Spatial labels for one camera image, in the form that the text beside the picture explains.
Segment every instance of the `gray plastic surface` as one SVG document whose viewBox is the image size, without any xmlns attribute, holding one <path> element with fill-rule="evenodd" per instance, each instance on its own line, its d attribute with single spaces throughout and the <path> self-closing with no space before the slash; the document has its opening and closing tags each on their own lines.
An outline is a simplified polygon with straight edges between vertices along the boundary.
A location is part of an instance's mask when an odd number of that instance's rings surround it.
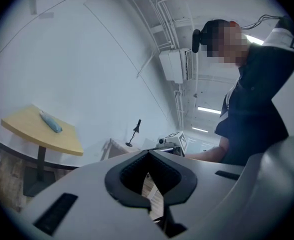
<svg viewBox="0 0 294 240">
<path fill-rule="evenodd" d="M 240 174 L 243 170 L 242 166 L 191 160 L 161 151 L 157 153 L 191 169 L 198 178 L 186 209 L 181 209 L 179 215 L 174 212 L 175 222 L 186 226 L 215 208 L 235 185 L 235 180 L 217 176 L 215 172 L 222 170 Z M 139 152 L 75 169 L 37 195 L 21 215 L 34 223 L 61 194 L 71 193 L 78 199 L 53 234 L 55 239 L 92 239 L 93 236 L 97 239 L 167 239 L 146 209 L 122 206 L 106 191 L 104 178 L 108 170 L 136 154 Z M 188 222 L 191 209 L 193 221 Z"/>
<path fill-rule="evenodd" d="M 37 195 L 21 215 L 32 224 L 62 193 L 71 193 L 78 199 L 55 239 L 168 239 L 146 209 L 124 207 L 106 191 L 107 171 L 138 153 L 72 171 Z M 198 181 L 186 203 L 170 206 L 174 221 L 187 227 L 173 239 L 263 237 L 294 203 L 294 137 L 251 156 L 244 168 L 158 153 L 192 170 Z M 215 175 L 219 170 L 241 175 L 236 181 Z"/>
</svg>

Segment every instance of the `wooden table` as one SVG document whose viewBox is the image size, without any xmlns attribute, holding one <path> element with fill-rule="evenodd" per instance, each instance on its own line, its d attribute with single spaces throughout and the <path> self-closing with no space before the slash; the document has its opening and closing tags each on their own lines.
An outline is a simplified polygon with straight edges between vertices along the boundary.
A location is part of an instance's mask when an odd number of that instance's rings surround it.
<svg viewBox="0 0 294 240">
<path fill-rule="evenodd" d="M 26 167 L 24 171 L 23 194 L 28 197 L 36 196 L 56 181 L 52 171 L 44 170 L 46 148 L 75 156 L 84 153 L 74 126 L 53 117 L 62 128 L 61 132 L 56 133 L 43 121 L 39 112 L 38 107 L 30 105 L 1 119 L 3 127 L 39 145 L 37 169 Z"/>
</svg>

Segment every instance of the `air conditioning unit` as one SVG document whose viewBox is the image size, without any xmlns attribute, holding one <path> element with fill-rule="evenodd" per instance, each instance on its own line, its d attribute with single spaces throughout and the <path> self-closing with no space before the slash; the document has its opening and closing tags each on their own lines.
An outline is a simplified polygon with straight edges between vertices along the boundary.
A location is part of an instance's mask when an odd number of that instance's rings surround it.
<svg viewBox="0 0 294 240">
<path fill-rule="evenodd" d="M 184 80 L 192 79 L 193 60 L 190 49 L 164 50 L 159 58 L 168 81 L 182 84 Z"/>
</svg>

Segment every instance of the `headphones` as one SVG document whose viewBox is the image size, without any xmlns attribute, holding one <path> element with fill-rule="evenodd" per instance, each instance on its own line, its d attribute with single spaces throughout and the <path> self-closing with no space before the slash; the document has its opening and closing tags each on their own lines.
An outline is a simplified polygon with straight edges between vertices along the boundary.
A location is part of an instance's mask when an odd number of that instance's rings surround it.
<svg viewBox="0 0 294 240">
<path fill-rule="evenodd" d="M 195 29 L 192 33 L 192 52 L 193 53 L 198 53 L 199 51 L 199 45 L 201 42 L 201 38 L 202 38 L 202 32 L 199 29 Z"/>
</svg>

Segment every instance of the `blue object on table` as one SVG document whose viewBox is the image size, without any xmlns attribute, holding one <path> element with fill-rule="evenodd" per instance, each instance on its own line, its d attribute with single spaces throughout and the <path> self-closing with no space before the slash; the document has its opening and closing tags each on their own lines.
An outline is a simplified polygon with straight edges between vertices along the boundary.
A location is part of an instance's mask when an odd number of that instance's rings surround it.
<svg viewBox="0 0 294 240">
<path fill-rule="evenodd" d="M 43 111 L 39 111 L 39 114 L 42 118 L 42 120 L 45 121 L 45 123 L 56 133 L 60 133 L 63 129 L 62 127 L 55 122 L 53 118 L 51 118 L 49 115 L 45 114 Z"/>
</svg>

